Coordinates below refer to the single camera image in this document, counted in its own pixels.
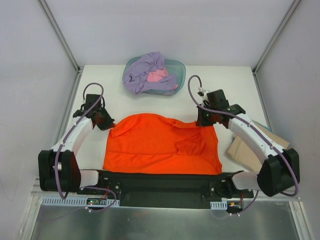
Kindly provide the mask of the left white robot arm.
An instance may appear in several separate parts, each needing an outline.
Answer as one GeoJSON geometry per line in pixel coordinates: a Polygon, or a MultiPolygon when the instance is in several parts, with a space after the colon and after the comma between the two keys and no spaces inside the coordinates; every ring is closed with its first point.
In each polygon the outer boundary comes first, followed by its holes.
{"type": "Polygon", "coordinates": [[[69,129],[49,150],[38,155],[40,189],[45,192],[75,193],[87,187],[94,194],[105,191],[106,183],[97,170],[81,170],[78,151],[89,133],[98,127],[105,131],[114,127],[114,119],[105,109],[102,95],[87,94],[84,104],[72,116],[69,129]]]}

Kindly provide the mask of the orange t shirt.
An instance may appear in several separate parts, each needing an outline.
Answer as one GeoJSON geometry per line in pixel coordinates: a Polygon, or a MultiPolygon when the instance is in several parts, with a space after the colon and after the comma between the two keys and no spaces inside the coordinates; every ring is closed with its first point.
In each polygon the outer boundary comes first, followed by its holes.
{"type": "Polygon", "coordinates": [[[212,126],[134,114],[109,131],[102,168],[129,174],[219,175],[218,142],[212,126]]]}

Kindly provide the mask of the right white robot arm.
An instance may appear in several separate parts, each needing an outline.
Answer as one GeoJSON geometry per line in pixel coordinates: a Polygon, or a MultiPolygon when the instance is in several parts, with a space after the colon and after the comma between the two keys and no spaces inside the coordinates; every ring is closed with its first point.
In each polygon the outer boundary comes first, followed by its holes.
{"type": "Polygon", "coordinates": [[[299,191],[299,154],[294,149],[286,150],[271,140],[238,104],[230,105],[224,91],[198,88],[202,102],[197,105],[199,127],[222,124],[236,134],[251,149],[261,163],[256,172],[238,171],[225,179],[225,192],[237,197],[243,190],[256,190],[272,197],[277,194],[296,196],[299,191]],[[286,190],[294,187],[294,193],[286,190]]]}

